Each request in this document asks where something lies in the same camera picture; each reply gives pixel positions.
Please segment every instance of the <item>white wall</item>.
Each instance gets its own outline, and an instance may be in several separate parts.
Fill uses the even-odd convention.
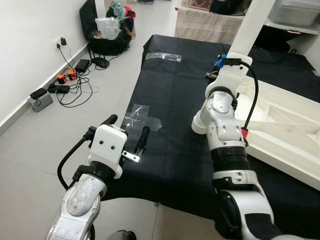
[[[297,54],[304,55],[320,74],[320,35],[302,35],[288,42]]]
[[[64,36],[72,55],[85,47],[79,16],[85,2],[0,0],[0,126],[65,64],[54,39]]]

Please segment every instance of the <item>white baseboard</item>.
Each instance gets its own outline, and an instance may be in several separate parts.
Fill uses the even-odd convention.
[[[78,62],[81,57],[87,52],[87,45],[81,48],[74,56],[74,62]],[[52,76],[50,76],[39,88],[47,89],[51,83],[56,80],[57,74],[66,68],[68,64],[65,63],[60,69],[58,69]],[[9,114],[1,123],[0,123],[0,137],[27,111],[30,109],[30,104],[27,102],[26,98],[11,114]]]

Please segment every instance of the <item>wall outlet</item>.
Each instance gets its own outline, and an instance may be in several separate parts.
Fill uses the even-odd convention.
[[[52,41],[53,46],[54,46],[55,49],[58,49],[57,48],[57,44],[59,44],[61,48],[64,47],[63,45],[61,45],[61,38],[63,38],[63,36],[57,37],[56,39],[54,39]]]

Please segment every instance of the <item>plastic bag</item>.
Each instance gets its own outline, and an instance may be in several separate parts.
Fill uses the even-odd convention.
[[[120,20],[114,17],[99,17],[95,19],[98,31],[103,39],[114,40],[121,32]]]

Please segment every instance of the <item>metal bracket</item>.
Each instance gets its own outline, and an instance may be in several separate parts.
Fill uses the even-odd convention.
[[[140,157],[128,152],[128,151],[123,151],[121,154],[125,159],[130,160],[134,163],[138,163],[140,160]]]

